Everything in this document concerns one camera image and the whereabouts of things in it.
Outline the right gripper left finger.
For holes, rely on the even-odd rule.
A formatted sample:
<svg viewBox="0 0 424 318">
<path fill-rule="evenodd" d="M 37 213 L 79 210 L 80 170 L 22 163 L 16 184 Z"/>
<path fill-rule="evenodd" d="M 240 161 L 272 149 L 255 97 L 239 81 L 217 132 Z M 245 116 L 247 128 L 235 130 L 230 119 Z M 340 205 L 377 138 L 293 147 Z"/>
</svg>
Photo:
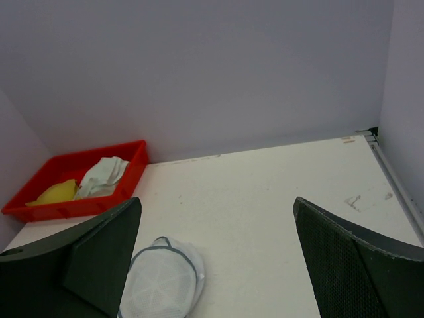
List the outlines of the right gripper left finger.
<svg viewBox="0 0 424 318">
<path fill-rule="evenodd" d="M 2 317 L 116 317 L 138 235 L 140 199 L 1 253 Z"/>
</svg>

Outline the yellow bra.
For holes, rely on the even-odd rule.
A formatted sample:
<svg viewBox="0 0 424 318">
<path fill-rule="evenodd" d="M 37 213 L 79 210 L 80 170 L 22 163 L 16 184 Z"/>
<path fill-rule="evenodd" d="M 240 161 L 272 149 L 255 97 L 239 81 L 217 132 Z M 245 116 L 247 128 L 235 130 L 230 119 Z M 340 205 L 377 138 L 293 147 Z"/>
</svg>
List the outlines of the yellow bra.
<svg viewBox="0 0 424 318">
<path fill-rule="evenodd" d="M 75 179 L 68 179 L 62 183 L 54 184 L 45 190 L 35 201 L 25 203 L 27 207 L 48 205 L 72 201 L 78 190 Z"/>
</svg>

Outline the white mesh laundry bag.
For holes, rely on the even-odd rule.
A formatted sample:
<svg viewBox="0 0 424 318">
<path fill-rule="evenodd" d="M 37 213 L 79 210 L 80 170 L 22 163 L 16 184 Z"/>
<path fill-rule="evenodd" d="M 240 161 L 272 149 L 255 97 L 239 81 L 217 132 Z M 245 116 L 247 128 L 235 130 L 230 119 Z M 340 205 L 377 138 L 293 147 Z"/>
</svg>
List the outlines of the white mesh laundry bag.
<svg viewBox="0 0 424 318">
<path fill-rule="evenodd" d="M 188 317 L 205 284 L 205 266 L 191 243 L 158 237 L 131 260 L 118 317 Z"/>
</svg>

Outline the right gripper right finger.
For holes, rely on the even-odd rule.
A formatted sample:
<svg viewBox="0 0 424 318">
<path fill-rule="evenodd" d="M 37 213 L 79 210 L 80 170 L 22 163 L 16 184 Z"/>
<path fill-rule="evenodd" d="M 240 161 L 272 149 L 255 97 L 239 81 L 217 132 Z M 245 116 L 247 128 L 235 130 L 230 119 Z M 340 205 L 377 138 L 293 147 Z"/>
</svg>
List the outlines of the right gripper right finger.
<svg viewBox="0 0 424 318">
<path fill-rule="evenodd" d="M 423 248 L 297 197 L 297 235 L 322 317 L 422 317 Z"/>
</svg>

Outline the white bra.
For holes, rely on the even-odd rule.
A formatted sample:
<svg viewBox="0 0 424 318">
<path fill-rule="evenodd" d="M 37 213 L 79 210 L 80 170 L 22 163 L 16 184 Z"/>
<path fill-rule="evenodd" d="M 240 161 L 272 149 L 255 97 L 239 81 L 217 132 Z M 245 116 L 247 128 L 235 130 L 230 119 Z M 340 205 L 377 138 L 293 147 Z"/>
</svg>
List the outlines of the white bra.
<svg viewBox="0 0 424 318">
<path fill-rule="evenodd" d="M 102 157 L 85 173 L 74 200 L 112 195 L 129 163 L 117 156 Z"/>
</svg>

